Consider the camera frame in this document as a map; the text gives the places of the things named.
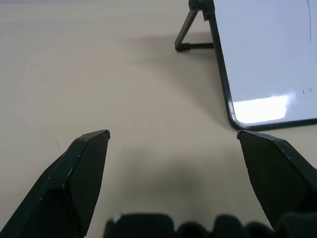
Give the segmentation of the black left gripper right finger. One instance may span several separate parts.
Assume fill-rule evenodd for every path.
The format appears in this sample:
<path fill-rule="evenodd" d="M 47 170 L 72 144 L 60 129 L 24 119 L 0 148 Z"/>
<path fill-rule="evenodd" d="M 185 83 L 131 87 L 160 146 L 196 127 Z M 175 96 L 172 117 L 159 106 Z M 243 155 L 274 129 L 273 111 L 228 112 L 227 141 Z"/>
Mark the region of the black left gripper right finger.
<path fill-rule="evenodd" d="M 276 233 L 316 233 L 317 170 L 286 140 L 241 130 L 254 193 Z"/>

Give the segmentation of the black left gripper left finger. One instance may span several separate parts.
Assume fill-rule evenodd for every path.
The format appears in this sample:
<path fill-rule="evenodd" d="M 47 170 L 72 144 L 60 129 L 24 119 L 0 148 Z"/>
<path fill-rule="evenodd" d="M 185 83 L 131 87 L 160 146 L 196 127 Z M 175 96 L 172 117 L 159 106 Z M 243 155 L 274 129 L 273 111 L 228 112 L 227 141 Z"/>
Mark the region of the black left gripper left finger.
<path fill-rule="evenodd" d="M 100 194 L 109 130 L 76 138 L 38 178 L 2 238 L 83 238 Z"/>

